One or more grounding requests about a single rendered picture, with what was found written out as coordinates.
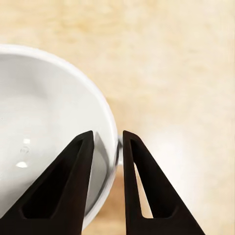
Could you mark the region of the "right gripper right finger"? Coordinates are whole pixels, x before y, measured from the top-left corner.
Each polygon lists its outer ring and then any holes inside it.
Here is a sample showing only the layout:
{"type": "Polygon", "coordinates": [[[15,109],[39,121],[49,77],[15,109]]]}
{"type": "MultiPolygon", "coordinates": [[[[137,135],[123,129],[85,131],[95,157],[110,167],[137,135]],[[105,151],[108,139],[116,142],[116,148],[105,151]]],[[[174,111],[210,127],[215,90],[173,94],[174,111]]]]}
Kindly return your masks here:
{"type": "Polygon", "coordinates": [[[126,235],[207,235],[141,138],[123,131],[126,235]],[[141,212],[136,164],[153,218],[141,212]]]}

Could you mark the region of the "coffee cup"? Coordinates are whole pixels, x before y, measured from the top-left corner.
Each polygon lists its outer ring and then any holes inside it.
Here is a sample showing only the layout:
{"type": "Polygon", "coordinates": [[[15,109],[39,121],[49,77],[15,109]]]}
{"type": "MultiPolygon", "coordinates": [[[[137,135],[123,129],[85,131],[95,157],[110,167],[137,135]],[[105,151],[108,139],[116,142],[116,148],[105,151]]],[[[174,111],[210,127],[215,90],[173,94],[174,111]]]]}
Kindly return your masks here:
{"type": "Polygon", "coordinates": [[[123,165],[123,135],[95,83],[79,68],[33,47],[0,44],[0,218],[66,146],[93,131],[82,231],[123,165]]]}

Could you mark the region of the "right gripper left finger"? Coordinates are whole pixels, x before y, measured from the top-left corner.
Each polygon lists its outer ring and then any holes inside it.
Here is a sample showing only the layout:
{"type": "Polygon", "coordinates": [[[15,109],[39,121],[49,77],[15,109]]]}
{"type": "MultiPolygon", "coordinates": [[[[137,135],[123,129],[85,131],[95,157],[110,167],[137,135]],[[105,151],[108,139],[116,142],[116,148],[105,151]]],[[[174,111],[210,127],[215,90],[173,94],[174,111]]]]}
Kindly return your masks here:
{"type": "Polygon", "coordinates": [[[81,235],[94,152],[77,135],[0,218],[0,235],[81,235]]]}

